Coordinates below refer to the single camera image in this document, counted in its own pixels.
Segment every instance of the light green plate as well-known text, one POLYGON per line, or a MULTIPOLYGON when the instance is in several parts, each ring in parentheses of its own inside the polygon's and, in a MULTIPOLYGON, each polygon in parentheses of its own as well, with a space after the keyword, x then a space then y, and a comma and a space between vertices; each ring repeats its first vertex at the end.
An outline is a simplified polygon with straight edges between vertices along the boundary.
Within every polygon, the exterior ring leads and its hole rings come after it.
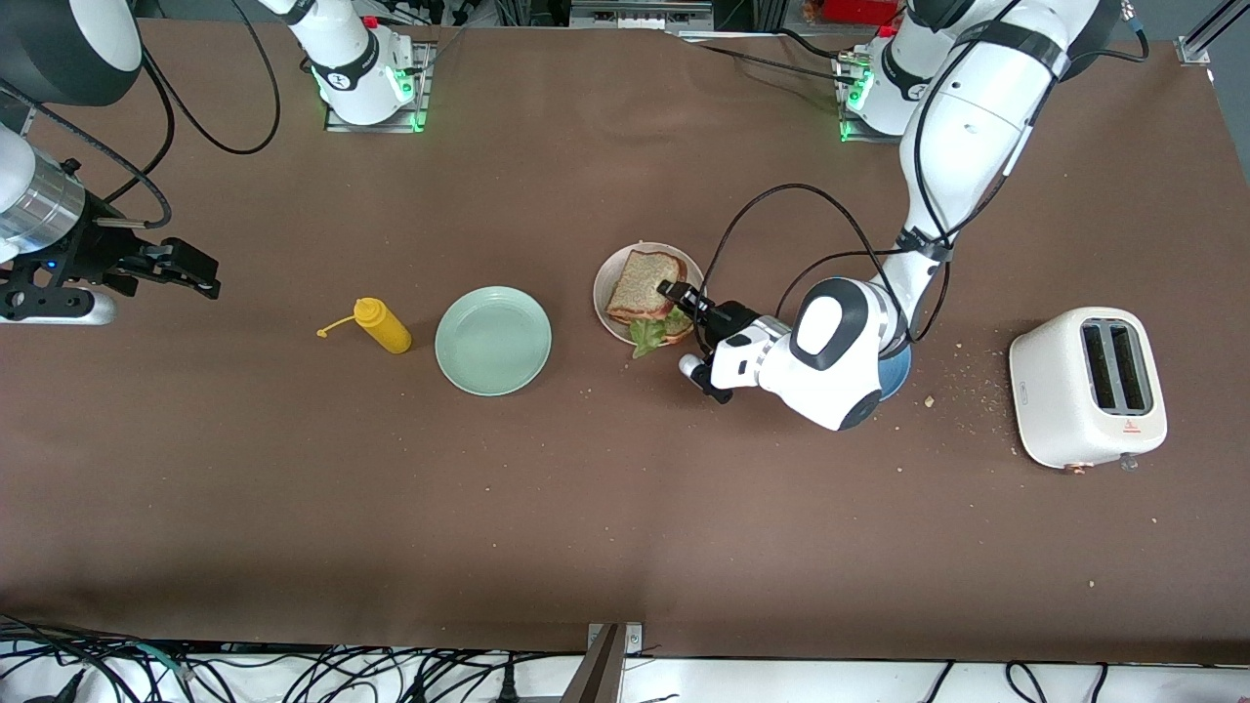
POLYGON ((515 288, 479 288, 439 321, 434 354, 442 375, 474 395, 505 395, 534 380, 551 353, 551 323, 515 288))

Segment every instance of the bread slice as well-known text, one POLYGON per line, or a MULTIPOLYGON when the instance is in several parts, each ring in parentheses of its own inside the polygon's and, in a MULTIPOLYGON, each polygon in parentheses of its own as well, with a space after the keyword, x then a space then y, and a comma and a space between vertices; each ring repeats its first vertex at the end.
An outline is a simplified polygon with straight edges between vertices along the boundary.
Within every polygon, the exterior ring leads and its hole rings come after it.
POLYGON ((662 320, 672 309, 672 301, 655 290, 664 280, 686 280, 686 263, 664 251, 630 251, 608 301, 608 314, 621 321, 662 320))

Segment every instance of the brown tablecloth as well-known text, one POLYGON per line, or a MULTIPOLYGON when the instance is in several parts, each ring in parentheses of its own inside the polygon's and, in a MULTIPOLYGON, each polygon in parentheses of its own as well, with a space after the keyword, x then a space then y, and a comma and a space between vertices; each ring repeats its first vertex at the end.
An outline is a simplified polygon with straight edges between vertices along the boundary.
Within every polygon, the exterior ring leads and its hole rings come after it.
MULTIPOLYGON (((241 26, 142 31, 214 133, 264 134, 241 26)), ((630 360, 590 306, 620 246, 706 263, 779 183, 890 241, 898 151, 839 143, 824 81, 659 33, 470 30, 425 134, 328 135, 294 38, 261 35, 274 144, 232 158, 180 120, 155 173, 175 220, 154 234, 219 258, 221 299, 142 284, 108 328, 0 329, 0 609, 230 640, 572 649, 586 623, 642 620, 664 654, 1246 660, 1250 198, 1205 71, 1160 45, 1058 90, 961 238, 906 388, 835 434, 762 392, 704 399, 676 352, 630 360), (529 291, 554 328, 506 398, 434 358, 441 313, 484 285, 529 291), (415 349, 314 336, 365 295, 415 349), (1171 434, 1135 474, 1041 469, 1014 427, 1008 344, 1089 304, 1136 313, 1158 354, 1171 434)), ((138 163, 160 140, 145 84, 65 113, 138 163)), ((96 193, 124 179, 46 124, 32 140, 96 193)), ((155 214, 142 189, 121 205, 155 214)), ((855 246, 784 194, 711 294, 768 310, 855 246)))

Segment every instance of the white toaster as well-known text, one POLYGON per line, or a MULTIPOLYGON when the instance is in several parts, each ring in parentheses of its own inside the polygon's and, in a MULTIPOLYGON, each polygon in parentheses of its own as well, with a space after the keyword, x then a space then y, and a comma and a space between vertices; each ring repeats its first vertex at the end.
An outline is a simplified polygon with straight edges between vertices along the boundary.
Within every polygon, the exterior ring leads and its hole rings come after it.
POLYGON ((1150 339, 1131 313, 1069 310, 1016 338, 1010 368, 1020 439, 1040 464, 1135 468, 1168 437, 1150 339))

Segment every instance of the blue bowl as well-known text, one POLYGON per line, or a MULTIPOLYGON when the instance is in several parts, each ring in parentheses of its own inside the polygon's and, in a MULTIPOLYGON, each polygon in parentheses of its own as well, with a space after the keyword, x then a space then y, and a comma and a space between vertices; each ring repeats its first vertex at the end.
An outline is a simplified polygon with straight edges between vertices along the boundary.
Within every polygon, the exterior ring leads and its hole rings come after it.
POLYGON ((876 373, 881 378, 881 400, 885 400, 902 388, 908 374, 911 373, 911 345, 889 359, 878 362, 876 373))

